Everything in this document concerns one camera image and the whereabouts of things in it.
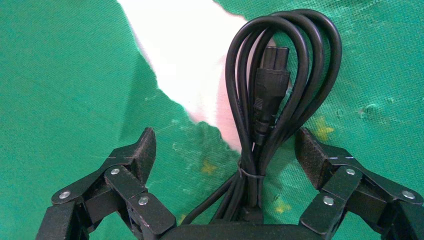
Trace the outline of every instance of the green fabric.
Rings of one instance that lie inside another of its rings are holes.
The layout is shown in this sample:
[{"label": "green fabric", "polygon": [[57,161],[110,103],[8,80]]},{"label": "green fabric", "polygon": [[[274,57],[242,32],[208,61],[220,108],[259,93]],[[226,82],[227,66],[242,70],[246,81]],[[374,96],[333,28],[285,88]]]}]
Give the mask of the green fabric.
[{"label": "green fabric", "polygon": [[[218,129],[157,88],[118,3],[0,4],[1,240],[34,239],[52,194],[145,127],[157,137],[147,186],[177,221],[235,171]],[[90,239],[134,237],[114,213]]]},{"label": "green fabric", "polygon": [[[333,92],[307,125],[370,170],[424,194],[422,2],[219,3],[248,19],[295,8],[328,15],[344,57]],[[157,137],[147,187],[178,222],[235,171],[238,154],[219,131],[193,124],[157,89],[115,1],[4,0],[0,13],[0,239],[33,239],[51,195],[144,127]],[[266,223],[297,223],[316,193],[290,139],[267,171]],[[207,223],[214,207],[196,222]],[[116,214],[90,236],[134,239]],[[335,239],[378,235],[348,214]]]}]

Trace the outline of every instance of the screw head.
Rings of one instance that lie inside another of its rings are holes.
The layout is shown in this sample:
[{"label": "screw head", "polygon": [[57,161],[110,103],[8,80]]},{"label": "screw head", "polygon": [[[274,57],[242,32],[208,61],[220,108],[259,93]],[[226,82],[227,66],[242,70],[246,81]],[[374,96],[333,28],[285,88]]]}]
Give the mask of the screw head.
[{"label": "screw head", "polygon": [[415,199],[415,195],[410,191],[402,191],[402,194],[409,199]]},{"label": "screw head", "polygon": [[327,204],[328,206],[333,206],[334,205],[334,199],[332,199],[329,196],[325,196],[323,199],[324,203]]},{"label": "screw head", "polygon": [[112,175],[118,174],[118,173],[119,173],[119,169],[118,169],[118,168],[115,168],[115,169],[113,169],[112,171],[110,171],[110,173],[111,173]]},{"label": "screw head", "polygon": [[348,168],[346,169],[346,173],[350,175],[355,175],[355,170]]},{"label": "screw head", "polygon": [[69,197],[69,195],[71,195],[70,191],[64,191],[59,195],[60,199],[66,199],[67,197]]},{"label": "screw head", "polygon": [[142,197],[140,197],[140,199],[138,200],[138,204],[139,204],[139,205],[146,205],[148,201],[149,201],[149,199],[148,199],[146,196],[142,196]]}]

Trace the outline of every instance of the black power cord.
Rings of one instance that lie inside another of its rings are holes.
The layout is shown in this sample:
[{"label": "black power cord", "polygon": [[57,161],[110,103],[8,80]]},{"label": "black power cord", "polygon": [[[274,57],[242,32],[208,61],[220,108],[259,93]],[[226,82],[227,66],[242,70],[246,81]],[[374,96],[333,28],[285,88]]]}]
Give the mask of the black power cord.
[{"label": "black power cord", "polygon": [[[329,66],[322,82],[325,53],[318,27],[330,47]],[[307,42],[298,28],[311,43],[310,74]],[[277,31],[288,35],[297,55],[295,82],[278,117],[276,114],[286,95],[290,73],[286,70],[289,49],[267,47]],[[256,41],[248,78],[248,57]],[[335,25],[315,10],[279,11],[255,18],[238,31],[228,49],[225,80],[242,147],[239,171],[191,211],[182,224],[190,224],[224,194],[211,222],[262,223],[262,187],[267,166],[277,148],[324,102],[336,81],[341,59],[342,42]]]}]

